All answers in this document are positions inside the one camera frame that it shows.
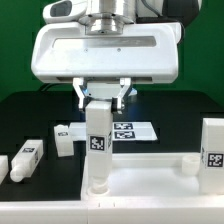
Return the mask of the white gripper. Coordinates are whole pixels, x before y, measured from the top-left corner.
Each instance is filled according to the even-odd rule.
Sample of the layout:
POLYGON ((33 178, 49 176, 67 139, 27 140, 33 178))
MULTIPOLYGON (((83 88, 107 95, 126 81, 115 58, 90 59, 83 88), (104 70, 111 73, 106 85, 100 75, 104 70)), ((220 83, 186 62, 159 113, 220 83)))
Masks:
POLYGON ((69 83, 84 111, 86 80, 120 79, 112 112, 121 114, 140 83, 171 83, 178 76, 179 22, 136 21, 135 0, 59 0, 44 7, 31 69, 44 83, 69 83))

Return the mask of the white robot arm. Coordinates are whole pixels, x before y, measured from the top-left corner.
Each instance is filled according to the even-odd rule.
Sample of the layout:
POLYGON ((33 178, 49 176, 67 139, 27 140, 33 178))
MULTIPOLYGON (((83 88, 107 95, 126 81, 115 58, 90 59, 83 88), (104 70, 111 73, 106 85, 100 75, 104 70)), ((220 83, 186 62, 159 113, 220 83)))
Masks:
POLYGON ((133 84, 172 83, 178 45, 202 0, 57 0, 44 7, 31 69, 71 83, 79 108, 109 101, 120 113, 133 84))

